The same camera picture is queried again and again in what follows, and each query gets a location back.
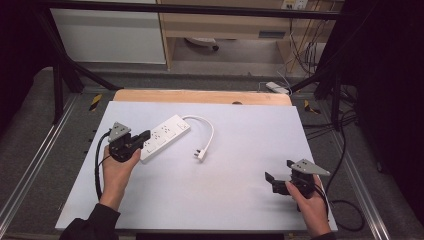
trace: black sleeve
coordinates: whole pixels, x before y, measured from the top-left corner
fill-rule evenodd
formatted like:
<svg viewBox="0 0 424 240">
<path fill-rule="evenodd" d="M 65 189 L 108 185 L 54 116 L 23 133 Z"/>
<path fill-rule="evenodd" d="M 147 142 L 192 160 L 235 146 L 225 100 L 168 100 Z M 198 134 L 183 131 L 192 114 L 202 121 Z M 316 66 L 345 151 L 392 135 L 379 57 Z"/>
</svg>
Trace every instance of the black sleeve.
<svg viewBox="0 0 424 240">
<path fill-rule="evenodd" d="M 118 240 L 119 238 L 115 234 L 115 225 L 119 216 L 119 212 L 97 204 L 87 220 L 76 218 L 72 221 L 63 231 L 60 240 Z"/>
<path fill-rule="evenodd" d="M 321 236 L 314 237 L 311 240 L 336 240 L 336 239 L 337 239 L 336 234 L 334 234 L 333 232 L 329 232 Z"/>
</svg>

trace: white cabinet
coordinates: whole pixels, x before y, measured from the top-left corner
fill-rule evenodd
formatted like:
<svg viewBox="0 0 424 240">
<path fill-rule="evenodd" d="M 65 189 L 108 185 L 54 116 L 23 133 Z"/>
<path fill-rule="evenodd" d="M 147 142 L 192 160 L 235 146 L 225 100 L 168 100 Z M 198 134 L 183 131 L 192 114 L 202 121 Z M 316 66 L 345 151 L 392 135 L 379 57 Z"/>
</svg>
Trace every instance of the white cabinet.
<svg viewBox="0 0 424 240">
<path fill-rule="evenodd" d="M 52 9 L 52 14 L 65 49 L 74 61 L 165 64 L 157 13 Z"/>
</svg>

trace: white power strip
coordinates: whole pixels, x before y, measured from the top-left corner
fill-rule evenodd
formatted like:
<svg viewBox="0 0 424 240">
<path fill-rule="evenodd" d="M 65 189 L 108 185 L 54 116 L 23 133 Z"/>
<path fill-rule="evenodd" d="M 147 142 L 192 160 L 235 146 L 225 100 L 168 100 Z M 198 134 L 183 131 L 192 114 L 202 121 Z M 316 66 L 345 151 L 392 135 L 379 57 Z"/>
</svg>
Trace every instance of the white power strip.
<svg viewBox="0 0 424 240">
<path fill-rule="evenodd" d="M 159 126 L 150 130 L 151 137 L 144 142 L 144 147 L 141 150 L 140 161 L 145 163 L 160 150 L 163 150 L 170 143 L 181 137 L 183 133 L 188 132 L 190 125 L 180 116 L 174 115 Z"/>
<path fill-rule="evenodd" d="M 266 87 L 269 88 L 271 91 L 276 92 L 276 93 L 287 94 L 289 92 L 283 86 L 280 86 L 280 85 L 276 84 L 275 82 L 267 83 Z"/>
</svg>

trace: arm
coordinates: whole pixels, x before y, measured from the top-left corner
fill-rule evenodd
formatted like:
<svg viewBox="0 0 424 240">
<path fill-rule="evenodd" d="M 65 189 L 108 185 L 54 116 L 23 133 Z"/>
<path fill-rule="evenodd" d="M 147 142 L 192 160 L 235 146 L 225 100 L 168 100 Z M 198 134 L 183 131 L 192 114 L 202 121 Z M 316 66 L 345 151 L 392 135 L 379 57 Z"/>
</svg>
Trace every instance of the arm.
<svg viewBox="0 0 424 240">
<path fill-rule="evenodd" d="M 315 184 L 321 186 L 321 182 L 314 175 Z M 299 190 L 291 182 L 286 181 L 286 186 L 290 195 L 297 202 L 303 219 L 308 229 L 309 235 L 313 240 L 333 240 L 336 239 L 334 233 L 331 232 L 328 224 L 327 212 L 325 204 L 318 193 L 314 192 L 311 198 L 306 199 Z"/>
<path fill-rule="evenodd" d="M 120 163 L 112 157 L 104 160 L 104 190 L 99 203 L 94 207 L 87 220 L 77 218 L 72 221 L 60 236 L 61 240 L 118 239 L 114 231 L 120 215 L 119 205 L 124 197 L 131 172 L 140 159 L 140 154 L 141 150 L 138 149 L 124 163 Z M 106 146 L 104 156 L 109 155 L 109 146 Z"/>
</svg>

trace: hand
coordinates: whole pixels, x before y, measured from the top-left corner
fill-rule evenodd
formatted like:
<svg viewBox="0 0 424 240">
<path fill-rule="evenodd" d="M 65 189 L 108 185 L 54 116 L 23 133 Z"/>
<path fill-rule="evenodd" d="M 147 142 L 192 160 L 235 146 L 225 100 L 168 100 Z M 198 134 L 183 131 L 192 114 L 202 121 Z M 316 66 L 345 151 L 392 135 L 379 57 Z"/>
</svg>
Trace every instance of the hand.
<svg viewBox="0 0 424 240">
<path fill-rule="evenodd" d="M 141 150 L 137 149 L 128 161 L 121 163 L 110 156 L 109 146 L 105 147 L 103 156 L 109 157 L 107 157 L 102 164 L 104 189 L 102 197 L 100 198 L 100 204 L 118 211 L 131 172 L 140 160 L 140 155 Z"/>
<path fill-rule="evenodd" d="M 321 182 L 316 175 L 314 175 L 314 180 L 316 185 L 321 186 Z M 286 186 L 302 212 L 309 235 L 314 238 L 331 232 L 325 203 L 321 196 L 314 191 L 312 197 L 306 199 L 291 182 L 286 181 Z"/>
</svg>

